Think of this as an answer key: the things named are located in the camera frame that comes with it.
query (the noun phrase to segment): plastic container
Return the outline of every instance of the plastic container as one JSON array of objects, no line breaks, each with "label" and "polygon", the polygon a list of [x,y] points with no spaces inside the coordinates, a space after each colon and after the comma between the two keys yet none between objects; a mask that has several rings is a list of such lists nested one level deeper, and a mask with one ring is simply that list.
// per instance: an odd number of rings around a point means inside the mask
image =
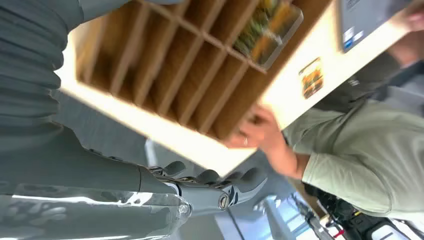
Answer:
[{"label": "plastic container", "polygon": [[233,48],[269,69],[304,20],[302,10],[283,0],[261,0]]}]

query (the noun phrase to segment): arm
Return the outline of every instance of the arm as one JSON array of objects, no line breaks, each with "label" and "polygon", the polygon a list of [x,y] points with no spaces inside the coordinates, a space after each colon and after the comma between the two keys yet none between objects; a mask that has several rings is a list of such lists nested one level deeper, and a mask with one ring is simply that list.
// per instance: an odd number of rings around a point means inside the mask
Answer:
[{"label": "arm", "polygon": [[358,159],[325,153],[298,154],[286,144],[272,112],[255,106],[253,113],[255,121],[242,123],[240,132],[225,143],[229,148],[259,147],[281,175],[302,180],[373,213],[390,210],[385,186]]},{"label": "arm", "polygon": [[407,18],[411,33],[393,44],[387,52],[392,55],[402,68],[406,68],[424,59],[424,4],[418,6]]}]

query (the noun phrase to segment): metal bolt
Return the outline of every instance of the metal bolt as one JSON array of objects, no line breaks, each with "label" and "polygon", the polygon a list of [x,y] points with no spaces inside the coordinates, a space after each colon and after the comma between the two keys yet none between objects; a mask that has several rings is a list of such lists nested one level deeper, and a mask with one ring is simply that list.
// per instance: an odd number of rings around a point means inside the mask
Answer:
[{"label": "metal bolt", "polygon": [[228,195],[223,194],[219,197],[219,203],[218,203],[219,209],[224,210],[228,207]]},{"label": "metal bolt", "polygon": [[182,214],[187,213],[190,210],[190,207],[187,204],[180,205],[178,211]]}]

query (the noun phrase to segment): sticker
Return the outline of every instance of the sticker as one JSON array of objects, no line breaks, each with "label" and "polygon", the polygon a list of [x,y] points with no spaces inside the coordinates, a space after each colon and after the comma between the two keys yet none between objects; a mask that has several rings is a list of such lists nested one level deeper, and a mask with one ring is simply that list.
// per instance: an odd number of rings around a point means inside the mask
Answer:
[{"label": "sticker", "polygon": [[346,43],[347,41],[349,41],[350,39],[352,39],[355,35],[355,27],[351,27],[349,28],[347,31],[344,32],[343,34],[343,43]]},{"label": "sticker", "polygon": [[308,99],[323,87],[321,59],[317,58],[299,72],[303,97]]},{"label": "sticker", "polygon": [[356,42],[359,39],[361,39],[363,36],[364,36],[364,31],[360,31],[353,37],[353,41]]},{"label": "sticker", "polygon": [[353,46],[353,44],[354,44],[354,39],[353,39],[353,38],[351,38],[351,39],[349,39],[348,41],[346,41],[346,42],[344,43],[344,49],[346,50],[346,49],[348,49],[348,48],[352,47],[352,46]]}]

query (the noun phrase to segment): wooden tray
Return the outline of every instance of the wooden tray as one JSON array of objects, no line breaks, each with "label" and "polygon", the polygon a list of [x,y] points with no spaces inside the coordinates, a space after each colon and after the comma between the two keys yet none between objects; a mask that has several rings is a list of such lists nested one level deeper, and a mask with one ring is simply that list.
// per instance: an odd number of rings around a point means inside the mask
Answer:
[{"label": "wooden tray", "polygon": [[331,0],[293,1],[304,21],[267,71],[232,48],[259,1],[129,2],[92,21],[77,53],[79,80],[224,140]]}]

